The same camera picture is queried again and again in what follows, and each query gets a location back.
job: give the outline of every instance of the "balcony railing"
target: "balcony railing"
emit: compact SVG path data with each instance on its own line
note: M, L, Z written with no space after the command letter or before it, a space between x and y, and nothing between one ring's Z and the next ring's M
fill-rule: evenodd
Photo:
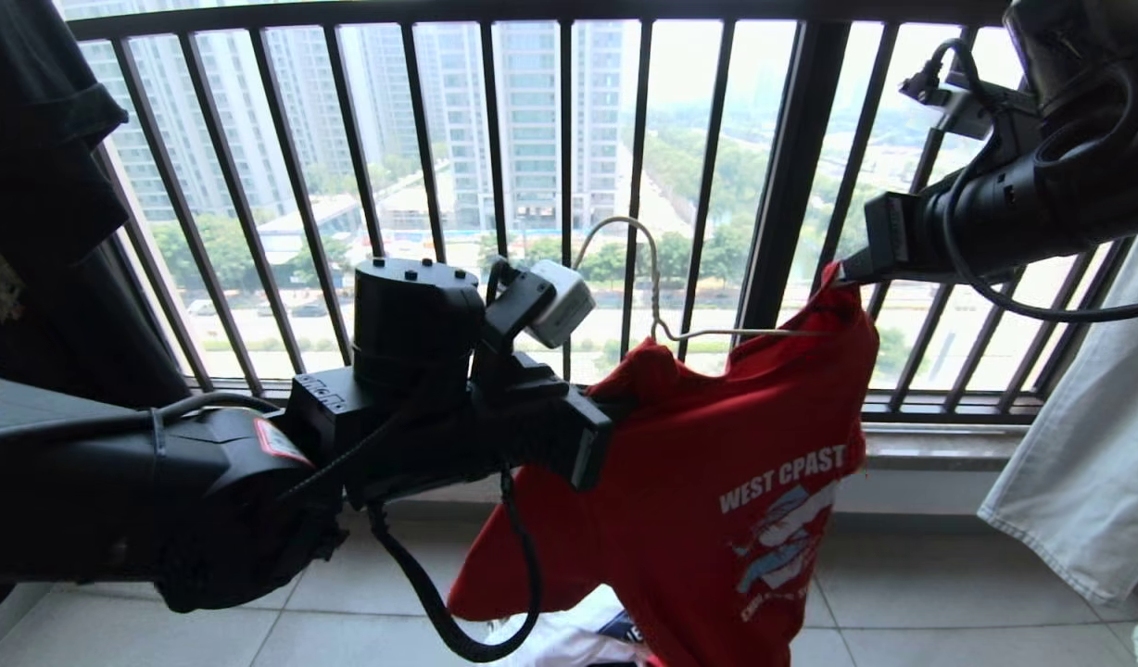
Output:
M247 35L250 42L258 71L258 80L267 110L272 120L272 131L275 145L283 157L288 173L288 186L291 191L292 205L297 208L305 247L311 257L311 265L316 273L316 290L327 310L328 329L337 343L336 362L349 363L348 316L344 313L341 293L332 279L332 262L327 257L327 236L321 231L315 216L310 187L307 187L306 168L298 155L298 143L294 138L294 123L290 122L290 109L287 106L281 82L278 81L277 67L273 66L270 31L286 27L310 26L321 30L324 38L327 64L332 73L332 87L337 98L337 109L343 125L349 153L349 167L354 176L354 190L357 191L358 206L362 208L362 220L365 222L366 240L376 255L390 252L387 248L384 232L387 222L377 214L377 192L372 186L373 178L369 172L369 160L365 151L365 137L361 133L357 117L356 94L353 92L353 80L349 64L345 60L345 51L340 39L340 26L369 24L390 24L399 30L403 43L404 72L407 92L412 98L412 122L417 132L417 156L420 163L420 181L424 187L424 199L428 204L428 233L431 236L431 253L438 262L447 258L447 230L442 220L442 207L438 201L437 158L432 145L439 138L430 137L429 116L424 93L424 81L418 65L417 30L432 23L469 22L477 25L477 47L480 53L481 85L485 94L485 118L487 131L486 159L489 163L492 184L489 184L489 208L496 236L497 253L506 255L512 248L516 229L509 229L505 206L505 153L502 148L501 98L498 97L498 72L496 71L496 34L493 24L498 22L556 22L556 94L558 94L558 142L556 176L562 184L569 184L574 178L574 94L575 67L577 59L574 53L572 30L575 24L591 20L625 20L637 22L640 49L637 49L637 68L633 90L633 133L629 143L632 157L632 180L629 181L628 206L624 214L640 216L641 197L646 195L645 157L646 137L649 137L649 80L652 60L653 25L663 18L696 18L696 20L720 22L721 34L717 47L716 75L708 107L708 123L704 127L703 155L701 155L701 178L696 197L691 198L688 206L692 213L692 239L687 253L687 272L683 282L683 307L681 308L679 329L691 329L696 313L696 295L701 281L701 254L703 254L707 237L707 225L710 221L710 204L712 203L715 170L718 157L718 142L721 138L723 109L726 106L726 88L731 75L731 63L734 55L735 26L739 22L752 18L770 18L772 20L797 22L794 39L791 47L790 61L786 67L786 80L782 84L781 109L774 126L769 162L760 189L760 201L754 214L754 231L752 246L747 262L747 271L737 298L736 324L741 328L768 328L775 326L781 313L793 307L790 302L795 298L797 282L792 265L797 247L806 220L811 219L810 193L816 178L818 163L822 160L822 148L826 138L828 118L831 118L833 101L835 101L841 65L843 65L847 43L855 22L879 22L881 38L874 56L868 81L865 82L860 114L852 132L852 140L844 156L844 168L836 190L835 201L831 212L817 221L823 232L823 241L818 245L817 270L833 261L839 252L841 233L843 233L851 208L860 206L855 199L858 176L866 164L871 148L871 133L874 132L883 93L887 88L888 73L892 65L900 64L914 72L922 63L892 63L896 53L896 42L900 35L900 26L908 23L935 23L958 26L959 34L967 41L975 41L979 30L984 26L1000 25L1000 11L1005 0L968 0L935 1L927 0L624 0L611 2L578 2L555 0L549 2L504 3L488 0L430 0L426 2L378 0L369 2L299 2L280 5L229 6L229 8L184 9L172 13L132 14L132 16L88 17L71 20L69 26L81 42L110 43L112 55L125 85L127 97L135 110L133 121L140 125L145 143L151 153L157 176L165 187L172 206L172 216L184 241L192 264L201 278L201 285L209 300L209 310L217 313L222 337L226 348L234 355L242 384L255 394L283 387L283 379L261 376L257 364L251 360L250 346L240 331L240 326L229 304L226 290L216 269L212 265L208 241L204 240L201 229L196 220L196 212L188 203L183 184L180 182L178 168L171 151L172 138L159 126L157 110L150 101L151 89L162 84L159 81L146 81L138 67L138 56L133 43L138 39L155 38L155 35L172 35L176 39L181 58L191 82L192 105L201 114L206 131L206 149L213 153L222 171L222 186L226 189L230 211L234 212L239 227L242 229L244 241L247 242L259 291L267 297L267 310L277 326L278 346L283 346L292 372L304 372L311 368L307 363L307 351L303 349L302 338L295 335L297 324L287 306L280 288L277 286L275 266L269 261L267 250L262 240L259 224L254 206L248 203L247 187L242 181L242 170L237 165L230 147L222 114L229 112L217 105L217 94L209 76L209 67L205 63L197 35L213 31L239 31ZM691 85L682 81L681 85ZM924 147L917 160L916 170L909 182L909 190L921 190L932 181L937 157L946 135L941 131L930 130ZM130 198L127 174L113 160L108 151L100 153L104 166L113 174L122 198ZM560 195L552 204L560 222L560 255L568 263L575 250L575 233L580 237L582 224L575 227L575 201L571 187L561 187ZM172 346L180 354L188 374L204 389L216 386L233 385L234 380L218 374L212 376L204 363L203 345L197 340L192 327L187 323L187 304L179 295L179 287L167 279L167 270L163 260L154 249L149 231L146 229L141 212L133 203L133 216L125 227L127 233L127 250L132 265L137 271L132 278L137 282L138 293L146 293L157 305L159 316ZM1104 246L1095 253L1087 253L1072 261L1065 272L1055 296L1056 305L1098 303L1106 293L1112 278L1119 271L1121 262L1128 253L1127 241ZM636 233L629 232L625 245L625 271L622 272L621 316L619 320L620 354L626 354L632 343L634 305L640 283L636 279ZM799 285L802 295L815 288L816 278L811 282ZM1017 281L1006 285L1005 290L1013 291ZM868 310L871 315L879 318L879 324L885 326L888 318L888 297L896 308L896 290L883 283L866 291L869 293ZM972 320L976 323L975 338L968 346L967 354L960 361L960 367L950 384L938 387L922 386L921 369L926 369L931 360L930 351L937 339L946 308L950 307L954 295L964 298L963 288L951 286L927 287L931 291L926 307L916 308L908 320L917 319L916 331L909 349L900 351L904 359L900 371L894 379L880 382L871 390L866 401L865 418L869 421L890 422L929 422L929 423L1026 423L1034 418L1040 403L1047 397L1053 382L1070 360L1078 346L1085 328L1082 326L1040 324L1040 322L1021 321L1023 335L1021 355L1005 388L986 387L971 388L979 368L983 367L991 354L991 343L996 339L1003 321L1013 316L1003 313L988 303L980 300L971 307ZM636 329L636 335L642 329ZM687 344L682 343L676 349L679 359L687 359ZM561 351L561 369L567 379L572 379L574 354L572 345L566 345Z

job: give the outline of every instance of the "high-rise building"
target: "high-rise building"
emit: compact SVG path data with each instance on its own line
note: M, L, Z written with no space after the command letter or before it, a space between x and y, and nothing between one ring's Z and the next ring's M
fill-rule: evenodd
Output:
M426 26L434 33L454 170L455 221L494 228L489 147L484 127L481 50L472 25ZM583 23L574 30L575 97L571 120L574 225L615 212L619 137L622 24ZM526 228L560 228L560 31L551 23L496 26L493 63L498 92L504 212ZM434 97L427 97L427 102Z
M57 0L57 5L71 20L119 13L200 8L212 3L204 0ZM292 207L291 190L277 148L272 115L263 101L263 85L248 36L244 32L209 32L197 34L196 39L247 201L261 216L283 215ZM165 35L133 39L129 46L187 204L195 214L234 216L176 39ZM331 71L321 31L270 31L267 46L302 167L307 174L348 170L349 156L339 107L335 94L329 92L332 90ZM112 139L137 193L141 214L150 221L174 220L166 188L149 157L110 43L85 42L81 47L96 79L130 112L132 121L113 132Z
M119 13L200 8L209 0L56 0L67 18ZM615 212L617 117L620 108L622 38L620 23L587 22L574 27L571 82L572 220L576 228ZM327 42L321 28L267 31L267 51L306 179L351 172L343 118L337 105ZM484 63L476 24L423 24L413 31L429 139L438 170L452 170L453 229L494 228L492 165L486 135ZM244 192L269 216L294 207L277 133L272 127L259 72L242 31L196 35L207 79ZM343 61L365 158L386 157L417 165L417 125L396 25L340 28ZM157 124L187 201L196 214L233 216L195 90L175 38L131 41ZM83 43L96 76L130 106L110 43ZM502 143L504 212L526 229L560 229L561 81L560 31L555 23L496 25L495 63ZM172 220L166 189L157 175L140 126L113 133L142 214ZM394 176L406 176L394 173Z

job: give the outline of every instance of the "green trees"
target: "green trees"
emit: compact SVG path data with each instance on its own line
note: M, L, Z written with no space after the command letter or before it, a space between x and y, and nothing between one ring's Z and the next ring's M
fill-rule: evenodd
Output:
M247 241L239 221L229 216L200 215L196 219L197 230L206 247L211 266L224 290L258 290L259 279L251 266ZM195 257L187 246L187 238L175 222L157 222L150 225L152 240L165 257L174 282L188 290L204 288Z
M259 291L262 288L259 277L256 275L239 221L229 216L199 215L196 216L196 225L214 274L218 278L218 285L224 290ZM155 222L149 227L149 231L162 257L165 257L174 283L183 290L205 288L180 225L175 222ZM347 246L344 241L323 237L322 246L327 250L328 261L331 262L331 271L341 273L351 271L351 262L346 257ZM302 245L297 256L286 262L283 266L274 266L273 270L280 274L278 283L281 283L281 287L288 286L286 282L289 278L295 278L294 282L298 285L319 287L314 261L306 245Z

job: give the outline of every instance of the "black cable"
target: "black cable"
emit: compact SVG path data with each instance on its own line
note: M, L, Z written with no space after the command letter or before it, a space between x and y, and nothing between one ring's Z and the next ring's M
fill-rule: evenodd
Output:
M1047 178L1063 178L1077 173L1077 171L1091 167L1098 163L1107 163L1124 151L1125 147L1132 143L1138 131L1138 76L1129 65L1114 63L1102 68L1098 76L1111 77L1115 83L1120 83L1121 92L1125 94L1125 105L1121 108L1121 114L1116 118L1115 125L1107 134L1087 145L1080 151L1066 155L1072 148L1081 143L1086 137L1092 132L1098 132L1100 117L1090 115L1053 132L1042 140L1034 151L1036 172Z
M998 112L997 101L993 100L992 96L986 90L984 84L981 83L981 75L976 72L976 61L972 59L972 50L968 47L968 42L959 38L946 39L932 52L932 57L924 65L924 72L934 76L934 73L939 72L939 68L942 67L943 56L949 50L956 51L960 60L960 72L964 73L964 79L968 82L968 92L972 92L972 96L976 98L976 102L981 105L981 108L988 110L990 117L993 117Z
M281 410L280 406L261 401L254 396L244 394L231 394L226 392L209 392L197 394L182 401L173 402L170 405L157 410L162 423L170 423L180 417L184 417L196 410L206 406L247 406L259 412L272 412ZM154 413L145 410L124 414L112 414L106 417L86 417L79 419L59 419L59 421L40 421L38 423L23 423L22 426L9 426L0 428L0 445L14 443L42 444L56 440L79 440L83 438L94 438L94 436L112 436L125 434L130 430L152 430Z
M410 404L415 404L415 402L417 398L413 398L413 401L410 401ZM371 431L371 435L366 436L366 438L358 440L353 447L348 448L348 451L345 451L340 455L336 456L333 461L329 461L329 463L323 466L320 470L310 477L306 477L305 480L298 481L292 488L284 491L283 494L280 494L277 502L272 503L272 507L283 508L284 503L289 502L294 497L306 493L306 491L310 491L311 488L315 488L315 486L322 485L327 478L343 472L349 461L354 461L356 456L361 455L365 451L370 451L371 447L378 445L384 440L384 438L387 438L388 436L394 435L396 430L399 430L401 423L407 421L407 419L410 419L410 414L411 412L409 406L404 406L404 409L391 413L391 417L387 418L387 421L380 423L380 426L376 428L376 430Z
M1034 307L1015 302L1009 296L1001 295L1000 291L993 290L992 287L989 287L988 282L984 282L980 275L976 275L975 271L972 271L971 266L968 266L968 262L964 258L964 255L960 254L960 248L956 244L956 231L951 228L951 224L954 224L956 206L960 200L960 193L964 191L964 186L968 182L968 179L972 178L972 173L976 170L976 165L981 164L981 160L986 159L986 157L989 156L989 153L997 148L997 134L993 132L981 151L978 153L976 156L972 158L971 163L968 163L966 167L960 170L957 174L956 180L951 183L949 195L947 195L947 206L943 207L941 222L943 231L943 248L947 249L947 256L951 260L951 266L954 266L960 277L966 279L973 290L979 291L981 296L989 299L993 305L1006 308L1009 312L1017 313L1017 315L1030 316L1034 318L1034 320L1042 321L1081 322L1081 324L1085 324L1085 322L1086 324L1090 324L1091 322L1099 321L1130 320L1130 318L1138 316L1138 304L1073 311Z
M536 618L541 616L543 596L541 565L536 558L536 545L531 542L531 536L527 534L527 529L523 528L522 520L519 518L519 510L516 507L514 480L510 469L502 469L501 476L498 476L498 486L502 491L502 503L506 507L506 518L523 550L523 561L527 565L528 599L527 618L521 628L516 629L516 634L506 637L506 641L496 644L475 641L460 628L454 617L451 616L450 609L446 608L446 603L442 602L442 594L437 592L432 579L426 574L424 567L421 567L420 562L412 558L412 553L409 553L409 550L404 549L404 545L391 536L391 533L387 532L387 517L384 514L384 507L376 505L366 511L371 516L371 533L376 540L379 540L380 544L384 544L384 549L387 550L388 554L391 554L396 565L401 566L401 570L412 584L412 590L417 592L417 599L421 601L426 616L432 623L434 629L437 629L438 636L442 636L442 641L446 642L450 650L471 662L494 662L497 659L506 658L508 654L521 647L523 640L527 640L527 635L536 625Z

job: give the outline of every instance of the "robotic arm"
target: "robotic arm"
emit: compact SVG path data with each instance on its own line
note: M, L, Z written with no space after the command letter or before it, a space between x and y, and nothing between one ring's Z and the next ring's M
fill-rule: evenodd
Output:
M941 130L982 139L966 168L917 195L866 204L869 246L844 279L968 282L1022 315L1053 321L1138 316L1138 306L1065 313L989 287L1014 266L1138 233L1138 0L1016 0L1006 30L1034 93L981 82L967 47L941 46L904 93L943 109ZM946 51L962 72L939 88Z
M536 614L504 644L469 640L384 505L494 472L510 505L522 464L594 485L619 406L512 349L526 328L561 345L593 305L551 262L497 261L484 303L463 270L376 258L356 273L353 367L295 377L284 410L216 393L135 412L0 380L0 585L149 579L175 611L233 607L331 555L345 500L369 508L451 649L498 659Z

